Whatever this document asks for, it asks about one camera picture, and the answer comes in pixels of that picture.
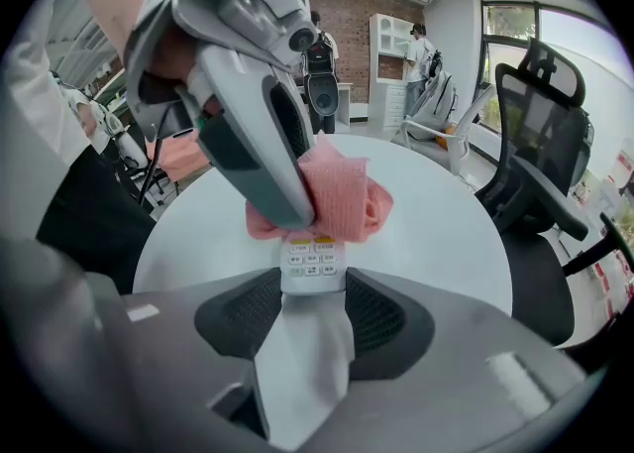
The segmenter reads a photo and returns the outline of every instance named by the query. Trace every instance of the remote control button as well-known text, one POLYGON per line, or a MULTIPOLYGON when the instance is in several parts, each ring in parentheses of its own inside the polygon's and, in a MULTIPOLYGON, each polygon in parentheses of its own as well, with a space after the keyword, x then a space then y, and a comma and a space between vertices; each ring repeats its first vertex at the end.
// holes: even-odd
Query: remote control button
POLYGON ((332 243, 323 243, 315 245, 315 252, 333 252, 335 245, 332 243))
POLYGON ((291 254, 308 254, 310 252, 310 245, 293 245, 288 252, 291 254))

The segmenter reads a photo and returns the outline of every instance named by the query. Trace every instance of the robotic arm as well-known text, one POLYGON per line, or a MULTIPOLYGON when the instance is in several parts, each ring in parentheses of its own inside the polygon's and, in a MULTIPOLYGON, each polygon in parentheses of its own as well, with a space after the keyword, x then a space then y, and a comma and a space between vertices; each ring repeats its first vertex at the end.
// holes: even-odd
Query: robotic arm
POLYGON ((312 138, 289 66, 316 38, 307 0, 146 0, 126 47, 128 102, 154 141, 193 128, 215 96, 223 113, 200 147, 271 223, 302 230, 314 212, 296 160, 312 138), (173 24, 197 41, 187 84, 147 73, 173 24))

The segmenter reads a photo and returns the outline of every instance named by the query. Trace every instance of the chair armrest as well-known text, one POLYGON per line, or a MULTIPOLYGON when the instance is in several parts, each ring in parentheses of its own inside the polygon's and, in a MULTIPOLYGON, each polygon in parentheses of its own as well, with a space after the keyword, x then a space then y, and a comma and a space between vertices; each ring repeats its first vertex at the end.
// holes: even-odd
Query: chair armrest
POLYGON ((416 127, 417 129, 422 129, 425 132, 428 132, 440 138, 444 138, 446 140, 454 140, 458 138, 458 136, 455 136, 453 134, 445 134, 444 132, 435 131, 434 129, 430 129, 429 127, 425 127, 424 125, 417 124, 416 122, 412 122, 411 120, 403 120, 400 123, 401 130, 403 130, 406 125, 411 125, 412 127, 416 127))
POLYGON ((577 240, 587 235, 587 226, 581 221, 566 197, 546 176, 525 159, 513 156, 511 168, 522 180, 522 189, 537 199, 552 215, 557 225, 577 240))

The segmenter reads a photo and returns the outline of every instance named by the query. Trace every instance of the white chair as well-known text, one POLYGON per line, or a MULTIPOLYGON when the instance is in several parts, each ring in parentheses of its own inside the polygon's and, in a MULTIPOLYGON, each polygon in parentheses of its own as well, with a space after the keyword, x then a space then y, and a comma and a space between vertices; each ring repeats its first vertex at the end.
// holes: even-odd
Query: white chair
POLYGON ((465 115, 463 115, 463 118, 461 118, 454 134, 445 134, 435 131, 434 129, 405 119, 401 122, 398 132, 392 139, 392 143, 424 155, 455 176, 460 175, 463 163, 469 158, 468 135, 472 121, 476 117, 476 114, 484 107, 484 104, 495 94, 495 91, 495 86, 490 85, 481 96, 475 100, 465 115), (417 141, 413 139, 407 133, 408 127, 416 127, 430 135, 443 138, 447 142, 447 150, 436 143, 435 139, 431 141, 417 141))

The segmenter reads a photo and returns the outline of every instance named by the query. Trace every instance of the floor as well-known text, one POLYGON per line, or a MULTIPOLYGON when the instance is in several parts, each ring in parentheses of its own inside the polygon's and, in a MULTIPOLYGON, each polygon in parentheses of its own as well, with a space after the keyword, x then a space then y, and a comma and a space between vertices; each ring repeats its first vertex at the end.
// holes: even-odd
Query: floor
MULTIPOLYGON (((368 135, 367 123, 353 123, 348 128, 341 123, 337 123, 336 132, 338 134, 350 133, 359 136, 368 135)), ((379 135, 382 139, 391 139, 392 133, 384 133, 379 135)), ((460 179, 462 183, 471 191, 482 188, 487 184, 495 173, 495 166, 475 152, 470 153, 470 157, 465 164, 460 179)), ((176 199, 176 188, 173 183, 164 180, 161 183, 163 193, 154 185, 150 189, 151 202, 158 205, 152 216, 155 220, 159 220, 169 205, 176 199)), ((559 232, 552 229, 545 234, 545 238, 553 246, 558 258, 565 264, 569 259, 569 255, 559 242, 559 232)), ((571 339, 563 344, 574 345, 591 337, 604 324, 606 317, 602 306, 603 294, 600 283, 590 274, 583 272, 572 276, 568 279, 571 287, 571 295, 575 307, 575 332, 571 339)))

